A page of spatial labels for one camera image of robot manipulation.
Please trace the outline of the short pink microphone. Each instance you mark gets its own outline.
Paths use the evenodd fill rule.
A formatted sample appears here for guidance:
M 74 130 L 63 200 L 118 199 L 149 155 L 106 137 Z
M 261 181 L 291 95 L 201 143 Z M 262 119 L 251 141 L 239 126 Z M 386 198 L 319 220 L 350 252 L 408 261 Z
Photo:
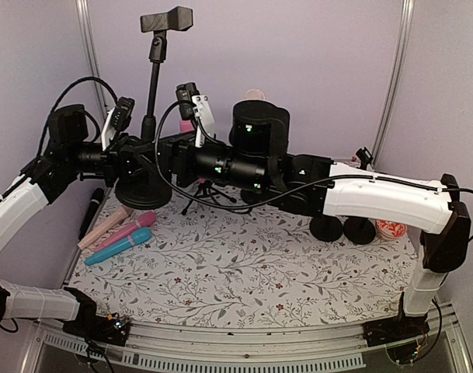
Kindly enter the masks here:
M 95 252 L 98 252 L 115 242 L 120 241 L 121 239 L 127 237 L 132 232 L 138 230 L 139 228 L 146 228 L 152 226 L 156 221 L 156 215 L 153 211 L 145 212 L 135 218 L 130 224 L 126 225 L 124 228 L 118 232 L 113 233 L 109 238 L 104 239 L 95 249 Z

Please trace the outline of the black microphone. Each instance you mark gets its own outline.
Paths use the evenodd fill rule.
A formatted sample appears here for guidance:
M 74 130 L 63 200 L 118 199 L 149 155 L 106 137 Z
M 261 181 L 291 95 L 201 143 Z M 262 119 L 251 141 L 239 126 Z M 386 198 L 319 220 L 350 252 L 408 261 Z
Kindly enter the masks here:
M 91 225 L 92 220 L 95 217 L 100 204 L 103 202 L 104 194 L 105 190 L 103 188 L 96 188 L 93 191 L 84 218 L 82 219 L 82 223 L 78 233 L 78 239 L 82 239 L 88 231 L 89 226 Z

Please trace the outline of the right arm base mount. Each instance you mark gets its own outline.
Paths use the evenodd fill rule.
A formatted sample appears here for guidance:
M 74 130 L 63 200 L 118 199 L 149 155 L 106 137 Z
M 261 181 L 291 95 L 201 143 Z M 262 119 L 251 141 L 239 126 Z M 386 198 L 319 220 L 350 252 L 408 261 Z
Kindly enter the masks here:
M 422 336 L 430 331 L 426 320 L 427 314 L 411 317 L 401 313 L 391 318 L 365 322 L 362 325 L 363 338 L 367 346 L 375 347 Z

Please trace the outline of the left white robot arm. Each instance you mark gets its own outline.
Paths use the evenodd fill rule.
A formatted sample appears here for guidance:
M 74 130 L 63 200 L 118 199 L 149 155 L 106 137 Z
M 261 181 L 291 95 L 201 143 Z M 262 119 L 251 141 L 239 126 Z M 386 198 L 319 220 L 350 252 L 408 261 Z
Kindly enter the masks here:
M 103 136 L 103 145 L 87 141 L 82 104 L 50 112 L 46 149 L 0 195 L 0 253 L 35 214 L 86 173 L 114 187 L 117 198 L 128 207 L 157 208 L 169 201 L 171 190 L 158 174 L 154 143 L 124 133 L 132 105 L 130 99 L 120 99 L 104 127 L 113 134 Z M 96 303 L 81 291 L 35 288 L 0 279 L 0 322 L 4 319 L 57 319 L 73 323 L 87 337 L 103 331 Z

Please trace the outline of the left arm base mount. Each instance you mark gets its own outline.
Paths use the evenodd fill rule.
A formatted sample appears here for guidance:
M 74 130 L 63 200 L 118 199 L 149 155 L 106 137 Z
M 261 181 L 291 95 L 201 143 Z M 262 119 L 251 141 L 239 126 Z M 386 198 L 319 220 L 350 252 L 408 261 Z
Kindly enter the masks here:
M 124 347 L 130 333 L 130 317 L 117 312 L 103 316 L 97 314 L 96 303 L 86 294 L 75 288 L 65 287 L 79 303 L 74 320 L 64 321 L 62 330 L 74 336 L 95 342 Z

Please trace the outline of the blue microphone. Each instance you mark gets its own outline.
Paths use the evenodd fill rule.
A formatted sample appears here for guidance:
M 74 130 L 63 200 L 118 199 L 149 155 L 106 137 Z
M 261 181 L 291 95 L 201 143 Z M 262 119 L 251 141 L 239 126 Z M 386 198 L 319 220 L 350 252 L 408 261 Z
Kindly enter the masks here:
M 120 239 L 119 241 L 101 249 L 100 251 L 95 252 L 89 258 L 85 260 L 86 266 L 91 266 L 97 263 L 101 263 L 104 260 L 107 260 L 123 251 L 132 248 L 133 246 L 140 245 L 144 242 L 147 242 L 151 239 L 152 234 L 148 227 L 139 228 L 133 231 L 128 236 Z

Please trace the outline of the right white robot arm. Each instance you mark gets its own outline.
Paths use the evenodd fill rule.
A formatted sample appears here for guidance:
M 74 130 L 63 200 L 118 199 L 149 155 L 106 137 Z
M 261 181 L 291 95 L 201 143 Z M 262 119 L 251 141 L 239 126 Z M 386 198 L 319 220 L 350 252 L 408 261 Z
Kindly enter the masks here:
M 290 155 L 290 114 L 267 101 L 237 103 L 225 143 L 207 132 L 203 106 L 180 100 L 175 108 L 195 123 L 194 138 L 156 138 L 138 158 L 161 184 L 162 203 L 172 191 L 201 178 L 249 193 L 249 209 L 272 204 L 311 217 L 311 230 L 323 241 L 344 235 L 364 243 L 364 218 L 418 228 L 422 257 L 402 294 L 400 313 L 388 327 L 397 339 L 418 328 L 443 279 L 464 262 L 471 240 L 471 219 L 461 200 L 464 189 L 452 175 L 411 180 L 315 155 Z

